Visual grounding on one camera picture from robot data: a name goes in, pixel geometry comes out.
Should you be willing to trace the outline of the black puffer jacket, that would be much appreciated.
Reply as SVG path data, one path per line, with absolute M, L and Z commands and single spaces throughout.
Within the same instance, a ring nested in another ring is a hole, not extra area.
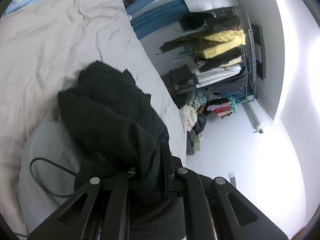
M 57 98 L 62 122 L 87 159 L 108 176 L 133 171 L 129 238 L 183 239 L 183 201 L 164 193 L 169 133 L 131 73 L 95 61 Z

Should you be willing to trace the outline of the pile of clothes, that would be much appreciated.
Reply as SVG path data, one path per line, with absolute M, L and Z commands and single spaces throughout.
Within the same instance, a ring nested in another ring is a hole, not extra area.
M 194 155 L 196 136 L 204 130 L 207 123 L 204 107 L 206 106 L 208 99 L 201 89 L 182 94 L 178 99 L 179 109 L 187 131 L 186 154 Z

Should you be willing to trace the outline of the metal clothes rack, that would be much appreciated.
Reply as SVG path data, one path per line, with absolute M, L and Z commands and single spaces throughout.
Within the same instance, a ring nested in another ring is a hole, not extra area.
M 266 79 L 266 54 L 263 29 L 260 25 L 251 23 L 247 11 L 234 8 L 234 13 L 240 19 L 239 27 L 246 35 L 246 44 L 241 46 L 243 63 L 247 69 L 248 81 L 245 101 L 254 101 L 257 96 L 257 80 Z

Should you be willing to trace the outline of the teal sock hanger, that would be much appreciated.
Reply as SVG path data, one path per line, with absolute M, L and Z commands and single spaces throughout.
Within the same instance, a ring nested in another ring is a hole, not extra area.
M 233 114 L 235 114 L 237 111 L 237 105 L 246 103 L 247 97 L 244 96 L 242 99 L 238 99 L 238 98 L 234 98 L 234 97 L 230 96 L 230 97 L 228 97 L 228 100 L 230 102 L 231 111 Z

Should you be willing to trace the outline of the white hanging jacket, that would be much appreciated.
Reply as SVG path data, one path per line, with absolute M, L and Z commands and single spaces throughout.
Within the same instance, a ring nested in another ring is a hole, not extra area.
M 196 70 L 194 72 L 197 78 L 196 88 L 212 85 L 229 77 L 233 77 L 239 74 L 240 71 L 241 66 L 239 64 L 228 67 L 217 67 L 206 72 L 200 72 L 199 70 Z

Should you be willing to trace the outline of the white air conditioner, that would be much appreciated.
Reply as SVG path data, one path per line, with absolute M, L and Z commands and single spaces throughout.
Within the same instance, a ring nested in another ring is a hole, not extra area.
M 257 100 L 245 103 L 244 107 L 255 132 L 263 134 L 272 123 L 272 119 Z

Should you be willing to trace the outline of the dark grey hanging coat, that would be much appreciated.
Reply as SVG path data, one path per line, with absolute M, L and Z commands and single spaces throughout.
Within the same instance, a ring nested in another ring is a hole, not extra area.
M 248 83 L 248 72 L 246 67 L 242 67 L 239 74 L 228 77 L 222 81 L 209 85 L 206 90 L 214 94 L 238 94 Z

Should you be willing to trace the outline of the black sweater with cuffs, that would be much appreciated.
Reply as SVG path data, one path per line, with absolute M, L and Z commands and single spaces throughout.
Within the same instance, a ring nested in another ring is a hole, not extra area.
M 217 55 L 211 59 L 205 59 L 204 57 L 196 57 L 194 62 L 197 64 L 197 67 L 191 70 L 192 73 L 196 71 L 206 72 L 217 68 L 223 64 L 227 64 L 229 61 L 236 59 L 241 55 L 241 50 L 239 47 L 228 50 L 220 55 Z

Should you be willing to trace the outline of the brown patterned scarf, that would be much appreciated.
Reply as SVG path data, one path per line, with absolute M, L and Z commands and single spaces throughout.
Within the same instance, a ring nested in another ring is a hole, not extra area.
M 210 30 L 202 30 L 165 42 L 159 49 L 162 53 L 166 53 L 176 48 L 187 47 L 194 57 L 204 59 L 203 51 L 219 44 L 219 42 L 205 39 L 212 34 L 213 32 Z

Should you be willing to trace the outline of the yellow fleece jacket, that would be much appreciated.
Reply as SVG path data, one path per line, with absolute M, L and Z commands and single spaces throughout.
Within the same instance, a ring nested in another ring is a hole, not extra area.
M 214 58 L 238 46 L 246 44 L 246 34 L 243 29 L 228 30 L 215 33 L 204 38 L 206 41 L 218 42 L 218 45 L 203 51 L 205 59 Z

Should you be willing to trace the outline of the blue curtain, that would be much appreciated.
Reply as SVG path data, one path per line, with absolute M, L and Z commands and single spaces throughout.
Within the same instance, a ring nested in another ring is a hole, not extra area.
M 149 34 L 180 21 L 189 12 L 184 0 L 176 0 L 134 18 L 131 26 L 136 37 L 141 40 Z

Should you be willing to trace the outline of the black hanging garment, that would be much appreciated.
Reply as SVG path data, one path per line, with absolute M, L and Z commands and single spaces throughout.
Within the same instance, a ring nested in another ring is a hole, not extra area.
M 220 32 L 238 27 L 240 18 L 237 15 L 215 17 L 210 12 L 189 12 L 183 15 L 180 24 L 184 30 L 207 28 L 213 32 Z

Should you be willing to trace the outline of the blue chair back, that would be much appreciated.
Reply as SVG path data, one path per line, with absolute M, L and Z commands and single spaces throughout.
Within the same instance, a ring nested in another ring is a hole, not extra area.
M 139 12 L 141 9 L 151 4 L 156 0 L 137 0 L 133 2 L 131 5 L 126 7 L 126 12 L 128 15 L 133 16 L 135 13 Z

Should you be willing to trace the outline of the grey bed cover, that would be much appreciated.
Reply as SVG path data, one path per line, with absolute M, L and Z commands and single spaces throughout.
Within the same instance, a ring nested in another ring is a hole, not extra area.
M 26 233 L 18 175 L 27 138 L 57 117 L 57 93 L 94 61 L 128 70 L 151 95 L 173 155 L 186 160 L 182 117 L 135 35 L 121 0 L 42 0 L 1 19 L 1 215 Z

